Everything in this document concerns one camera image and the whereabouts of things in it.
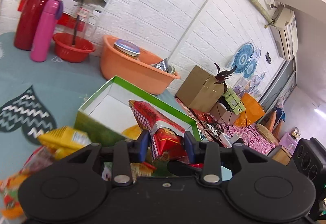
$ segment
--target pink thermos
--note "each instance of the pink thermos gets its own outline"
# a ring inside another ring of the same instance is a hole
[[[62,15],[62,11],[63,3],[61,0],[48,0],[45,4],[33,40],[32,51],[30,54],[31,60],[35,62],[46,61],[53,32]]]

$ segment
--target red water bottle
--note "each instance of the red water bottle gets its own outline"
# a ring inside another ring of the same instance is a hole
[[[31,50],[37,25],[47,1],[27,0],[25,2],[14,40],[16,48]]]

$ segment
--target pillow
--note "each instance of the pillow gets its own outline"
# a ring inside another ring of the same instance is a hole
[[[261,124],[257,124],[256,125],[256,129],[258,131],[258,133],[264,138],[266,139],[270,144],[275,144],[275,146],[278,145],[278,140],[273,136],[273,134],[267,129],[265,128],[263,125]]]

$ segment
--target red wrapper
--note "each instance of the red wrapper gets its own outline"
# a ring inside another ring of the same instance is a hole
[[[182,146],[183,127],[146,102],[129,100],[129,106],[139,127],[150,132],[153,159],[171,160],[186,156]]]

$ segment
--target screw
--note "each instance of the screw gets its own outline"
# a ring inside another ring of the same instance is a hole
[[[117,175],[114,178],[116,183],[128,183],[130,181],[130,177],[128,175]]]
[[[205,175],[203,179],[207,183],[217,183],[220,180],[220,177],[217,175]]]

